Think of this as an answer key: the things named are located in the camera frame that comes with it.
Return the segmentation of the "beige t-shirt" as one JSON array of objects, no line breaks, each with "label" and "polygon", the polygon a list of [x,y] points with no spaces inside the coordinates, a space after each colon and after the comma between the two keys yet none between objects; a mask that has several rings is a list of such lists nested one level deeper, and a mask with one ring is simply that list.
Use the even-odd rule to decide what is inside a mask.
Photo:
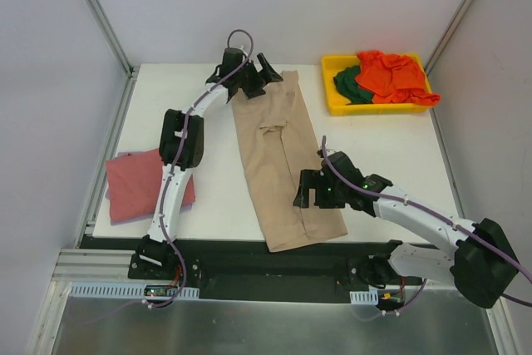
[{"label": "beige t-shirt", "polygon": [[293,205],[302,170],[318,170],[318,142],[299,76],[283,71],[262,96],[231,101],[249,195],[268,249],[280,252],[347,235],[340,210]]}]

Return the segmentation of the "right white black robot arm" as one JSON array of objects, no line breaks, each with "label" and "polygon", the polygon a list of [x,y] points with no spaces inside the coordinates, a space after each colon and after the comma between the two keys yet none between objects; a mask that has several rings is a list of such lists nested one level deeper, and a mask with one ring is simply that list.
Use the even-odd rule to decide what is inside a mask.
[{"label": "right white black robot arm", "polygon": [[495,221],[476,223],[436,210],[380,175],[363,175],[341,151],[323,155],[320,169],[301,171],[293,204],[301,209],[350,207],[429,243],[424,248],[391,240],[369,257],[357,270],[376,288],[417,277],[451,284],[474,305],[492,308],[520,273],[515,251]]}]

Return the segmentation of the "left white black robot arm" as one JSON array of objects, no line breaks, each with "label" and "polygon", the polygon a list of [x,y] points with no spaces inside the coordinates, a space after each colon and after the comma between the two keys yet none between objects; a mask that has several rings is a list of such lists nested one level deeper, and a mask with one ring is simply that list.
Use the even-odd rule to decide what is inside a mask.
[{"label": "left white black robot arm", "polygon": [[204,155],[204,118],[227,105],[242,91],[248,99],[265,94],[270,83],[281,82],[263,53],[256,56],[226,47],[222,62],[207,79],[204,91],[184,111],[166,111],[160,135],[159,155],[163,162],[160,193],[146,236],[135,251],[138,265],[146,266],[157,279],[167,279],[184,263],[175,247],[175,226],[193,169]]}]

